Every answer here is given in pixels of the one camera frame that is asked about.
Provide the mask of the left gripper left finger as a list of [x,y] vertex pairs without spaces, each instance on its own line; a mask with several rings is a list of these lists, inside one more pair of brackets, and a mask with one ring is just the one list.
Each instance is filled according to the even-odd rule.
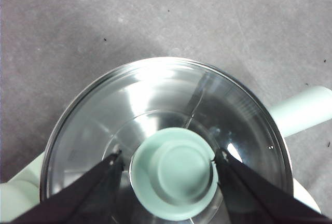
[[115,151],[10,223],[111,223],[123,169],[122,151]]

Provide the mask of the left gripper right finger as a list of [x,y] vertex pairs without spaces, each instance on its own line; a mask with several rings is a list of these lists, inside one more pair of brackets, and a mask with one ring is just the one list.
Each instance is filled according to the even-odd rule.
[[220,148],[215,153],[218,186],[231,223],[331,223],[331,219],[269,183]]

